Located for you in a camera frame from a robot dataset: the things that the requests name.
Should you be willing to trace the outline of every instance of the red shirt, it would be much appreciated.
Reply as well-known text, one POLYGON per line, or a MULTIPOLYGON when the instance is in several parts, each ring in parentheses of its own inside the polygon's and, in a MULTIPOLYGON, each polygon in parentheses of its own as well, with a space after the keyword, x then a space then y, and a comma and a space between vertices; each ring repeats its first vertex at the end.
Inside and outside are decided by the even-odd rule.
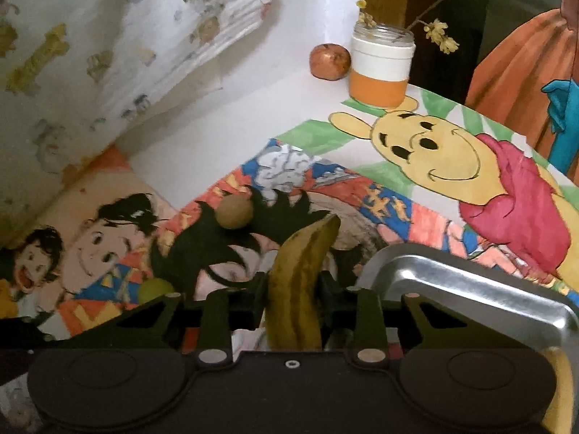
POLYGON ((555 190, 540 177, 536 163, 512 143, 485 133, 477 138, 496 154, 507 194, 485 205, 459 203, 462 219, 487 240, 507 245, 529 266, 555 275, 571 245, 551 197, 555 190))

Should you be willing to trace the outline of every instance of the silver bolt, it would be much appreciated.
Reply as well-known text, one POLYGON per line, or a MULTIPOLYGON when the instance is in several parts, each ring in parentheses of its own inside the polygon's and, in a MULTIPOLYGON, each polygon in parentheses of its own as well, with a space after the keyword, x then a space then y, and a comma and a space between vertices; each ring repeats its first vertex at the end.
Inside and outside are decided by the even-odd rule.
POLYGON ((227 359, 227 353, 221 349, 205 349, 199 353, 199 361, 204 364, 220 364, 227 359))
POLYGON ((301 364, 298 361, 286 361, 288 369, 297 369, 301 364))
POLYGON ((378 364, 386 359, 386 353, 380 349, 362 349, 358 352, 358 359, 367 364, 378 364))

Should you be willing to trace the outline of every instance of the cartoon boy face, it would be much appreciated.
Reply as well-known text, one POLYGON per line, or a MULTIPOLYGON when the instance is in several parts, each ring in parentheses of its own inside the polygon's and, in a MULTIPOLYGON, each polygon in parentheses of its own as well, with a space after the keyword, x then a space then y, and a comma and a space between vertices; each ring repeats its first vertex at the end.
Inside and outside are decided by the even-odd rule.
POLYGON ((133 223, 88 220, 64 256, 63 287, 70 293, 86 289, 135 249, 144 237, 133 223))
POLYGON ((476 189, 475 183, 499 177, 496 156, 487 145, 447 120, 412 112, 416 105, 406 98, 399 110, 387 112, 372 127, 345 112, 335 112, 330 121, 344 132, 370 139, 410 180, 447 197, 461 200, 464 188, 476 189))
POLYGON ((14 261, 14 281, 24 293, 31 293, 50 270, 50 256, 39 241, 27 244, 14 261))

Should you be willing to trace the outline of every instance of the jar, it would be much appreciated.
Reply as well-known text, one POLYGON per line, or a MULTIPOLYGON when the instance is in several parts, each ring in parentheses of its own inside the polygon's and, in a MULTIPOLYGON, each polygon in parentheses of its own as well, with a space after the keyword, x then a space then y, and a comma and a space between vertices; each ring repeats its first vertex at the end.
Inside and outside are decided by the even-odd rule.
POLYGON ((372 107, 402 104, 416 45, 406 29, 357 23, 352 38, 350 96, 372 107))

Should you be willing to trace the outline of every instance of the black circular cover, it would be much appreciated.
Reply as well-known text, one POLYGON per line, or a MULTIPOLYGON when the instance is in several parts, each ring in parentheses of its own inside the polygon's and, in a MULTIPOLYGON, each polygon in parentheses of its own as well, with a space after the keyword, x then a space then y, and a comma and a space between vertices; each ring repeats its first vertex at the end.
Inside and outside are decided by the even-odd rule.
POLYGON ((184 380, 172 349, 49 349, 31 366, 28 390, 54 422, 102 429, 152 415, 184 380))
POLYGON ((400 383, 422 409, 469 427, 509 427, 551 403, 557 379, 532 349, 421 349, 408 352, 400 383))

